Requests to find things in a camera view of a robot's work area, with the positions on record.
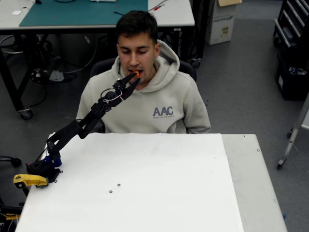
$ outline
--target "orange food item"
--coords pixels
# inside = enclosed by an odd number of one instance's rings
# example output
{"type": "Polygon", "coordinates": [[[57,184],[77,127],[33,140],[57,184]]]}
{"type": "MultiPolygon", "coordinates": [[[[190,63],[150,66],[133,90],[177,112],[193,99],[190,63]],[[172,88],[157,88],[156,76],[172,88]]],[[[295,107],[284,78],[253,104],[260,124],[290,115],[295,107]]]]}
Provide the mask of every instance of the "orange food item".
{"type": "Polygon", "coordinates": [[[140,76],[140,75],[139,75],[139,71],[134,70],[134,72],[136,73],[136,77],[139,77],[139,76],[140,76]]]}

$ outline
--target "green cutting mat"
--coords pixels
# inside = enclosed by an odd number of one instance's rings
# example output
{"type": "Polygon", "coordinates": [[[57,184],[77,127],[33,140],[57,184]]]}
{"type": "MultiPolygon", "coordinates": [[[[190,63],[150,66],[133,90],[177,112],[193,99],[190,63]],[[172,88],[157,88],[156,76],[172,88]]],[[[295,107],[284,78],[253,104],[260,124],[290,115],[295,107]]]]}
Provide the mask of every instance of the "green cutting mat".
{"type": "Polygon", "coordinates": [[[96,2],[76,0],[59,3],[54,0],[41,0],[33,4],[19,26],[78,26],[115,25],[121,15],[131,10],[148,10],[148,0],[117,0],[117,2],[96,2]]]}

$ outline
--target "gray floor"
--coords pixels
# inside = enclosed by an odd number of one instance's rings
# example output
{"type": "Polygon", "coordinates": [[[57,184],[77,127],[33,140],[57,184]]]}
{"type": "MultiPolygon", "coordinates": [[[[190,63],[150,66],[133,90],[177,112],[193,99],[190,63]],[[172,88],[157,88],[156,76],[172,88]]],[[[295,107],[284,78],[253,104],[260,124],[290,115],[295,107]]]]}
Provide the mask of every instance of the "gray floor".
{"type": "MultiPolygon", "coordinates": [[[[276,165],[287,145],[286,134],[295,123],[303,102],[285,101],[274,81],[277,50],[272,44],[273,19],[281,2],[247,0],[239,5],[231,42],[206,46],[201,66],[197,69],[199,91],[208,105],[214,133],[256,134],[277,194],[282,213],[286,214],[288,231],[308,231],[309,218],[309,136],[299,135],[293,156],[284,169],[276,165]]],[[[70,54],[75,51],[66,43],[70,54]]],[[[90,53],[75,62],[86,61],[90,53]]],[[[99,49],[96,59],[102,59],[99,49]]],[[[9,60],[16,82],[21,77],[22,57],[9,60]]],[[[24,121],[16,114],[0,78],[0,154],[33,162],[41,152],[49,133],[67,125],[65,117],[74,117],[79,97],[87,83],[89,70],[65,84],[48,87],[46,101],[34,107],[34,117],[24,121]]],[[[29,83],[23,101],[31,104],[43,97],[42,86],[29,83]]],[[[15,174],[25,168],[12,168],[0,163],[0,196],[9,205],[25,200],[22,191],[12,184],[15,174]]]]}

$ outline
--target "man's hair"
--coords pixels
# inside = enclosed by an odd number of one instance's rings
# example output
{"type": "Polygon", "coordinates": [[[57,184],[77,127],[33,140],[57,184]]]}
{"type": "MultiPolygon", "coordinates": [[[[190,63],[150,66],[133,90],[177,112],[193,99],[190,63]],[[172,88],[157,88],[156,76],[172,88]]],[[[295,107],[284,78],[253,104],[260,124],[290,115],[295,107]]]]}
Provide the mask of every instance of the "man's hair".
{"type": "Polygon", "coordinates": [[[130,11],[121,17],[116,25],[117,41],[120,35],[132,37],[147,32],[149,38],[156,44],[158,38],[158,26],[155,18],[146,11],[130,11]]]}

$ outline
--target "black chair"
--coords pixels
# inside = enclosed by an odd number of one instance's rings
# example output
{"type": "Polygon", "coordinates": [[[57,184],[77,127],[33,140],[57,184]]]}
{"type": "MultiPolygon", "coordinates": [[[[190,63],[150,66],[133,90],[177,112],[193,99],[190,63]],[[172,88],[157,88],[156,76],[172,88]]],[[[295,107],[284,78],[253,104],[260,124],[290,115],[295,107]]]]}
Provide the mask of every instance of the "black chair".
{"type": "MultiPolygon", "coordinates": [[[[94,66],[92,66],[92,69],[90,71],[90,78],[110,70],[112,68],[112,65],[115,63],[115,60],[116,58],[112,58],[94,64],[94,66]]],[[[189,74],[195,82],[197,81],[197,73],[195,72],[195,69],[191,64],[184,61],[180,61],[179,71],[189,74]]]]}
{"type": "MultiPolygon", "coordinates": [[[[110,70],[115,63],[115,60],[116,58],[111,58],[94,64],[90,71],[90,78],[110,70]]],[[[197,81],[197,73],[191,64],[180,61],[179,71],[189,74],[195,82],[197,81]]],[[[103,121],[100,120],[92,131],[97,133],[105,133],[105,125],[103,121]]]]}
{"type": "MultiPolygon", "coordinates": [[[[18,158],[12,158],[12,157],[8,157],[8,156],[0,156],[0,161],[8,161],[11,162],[11,164],[14,167],[18,167],[19,165],[21,165],[21,160],[18,158]]],[[[1,197],[0,197],[0,211],[3,211],[6,209],[12,209],[12,207],[7,207],[4,205],[1,197]]],[[[16,225],[14,222],[7,221],[5,216],[0,215],[0,230],[2,229],[3,231],[8,231],[8,229],[10,228],[10,230],[14,231],[16,228],[16,225]]]]}

